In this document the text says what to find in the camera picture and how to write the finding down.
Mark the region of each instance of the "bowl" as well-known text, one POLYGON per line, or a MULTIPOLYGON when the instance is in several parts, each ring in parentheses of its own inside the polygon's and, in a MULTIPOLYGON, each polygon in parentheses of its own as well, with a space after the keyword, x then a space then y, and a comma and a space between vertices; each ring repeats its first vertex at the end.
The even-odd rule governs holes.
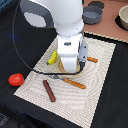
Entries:
POLYGON ((123 28, 128 30, 128 5, 119 10, 119 16, 123 28))
POLYGON ((96 24, 102 17, 102 9, 97 6, 86 6, 83 8, 83 21, 86 24, 96 24))

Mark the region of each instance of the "brown stick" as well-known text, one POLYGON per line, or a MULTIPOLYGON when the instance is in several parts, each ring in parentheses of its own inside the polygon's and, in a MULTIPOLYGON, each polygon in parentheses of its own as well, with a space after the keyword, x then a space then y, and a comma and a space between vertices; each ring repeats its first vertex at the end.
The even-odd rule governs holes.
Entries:
POLYGON ((88 58, 87 58, 87 60, 88 60, 88 61, 95 62, 95 63, 97 63, 97 62, 98 62, 98 59, 91 58, 91 57, 88 57, 88 58))
POLYGON ((53 92, 52 92, 47 80, 43 80, 43 84, 44 84, 44 87, 45 87, 45 89, 46 89, 46 91, 48 93, 48 96, 49 96, 51 102, 55 102, 56 98, 55 98, 55 96, 54 96, 54 94, 53 94, 53 92))

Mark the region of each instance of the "red tomato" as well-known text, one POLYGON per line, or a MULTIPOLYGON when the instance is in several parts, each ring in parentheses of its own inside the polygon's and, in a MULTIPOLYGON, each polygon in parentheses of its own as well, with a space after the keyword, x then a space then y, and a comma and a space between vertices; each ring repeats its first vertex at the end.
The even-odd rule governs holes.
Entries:
POLYGON ((23 75, 21 73, 13 74, 9 77, 8 82, 12 86, 19 86, 24 83, 23 75))

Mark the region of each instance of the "black table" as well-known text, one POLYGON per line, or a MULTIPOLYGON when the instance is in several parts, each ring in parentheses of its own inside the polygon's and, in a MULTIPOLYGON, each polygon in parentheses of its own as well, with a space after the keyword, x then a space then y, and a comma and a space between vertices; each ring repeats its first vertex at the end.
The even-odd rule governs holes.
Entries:
MULTIPOLYGON (((0 13, 0 104, 26 113, 54 128, 79 128, 79 126, 30 102, 14 96, 18 87, 8 83, 10 75, 30 70, 17 56, 12 42, 12 19, 17 1, 0 13)), ((128 128, 128 44, 85 34, 88 38, 115 43, 116 48, 108 69, 91 128, 128 128)), ((34 28, 18 10, 15 24, 16 45, 22 58, 34 67, 56 37, 55 29, 34 28)))

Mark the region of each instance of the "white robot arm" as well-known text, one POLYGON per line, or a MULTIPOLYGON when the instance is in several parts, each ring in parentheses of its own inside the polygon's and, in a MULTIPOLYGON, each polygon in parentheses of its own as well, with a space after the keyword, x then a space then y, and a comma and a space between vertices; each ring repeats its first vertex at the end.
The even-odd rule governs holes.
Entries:
POLYGON ((22 0, 20 8, 32 26, 56 29, 57 52, 66 72, 76 72, 77 59, 86 62, 87 52, 80 55, 79 51, 84 27, 82 0, 22 0))

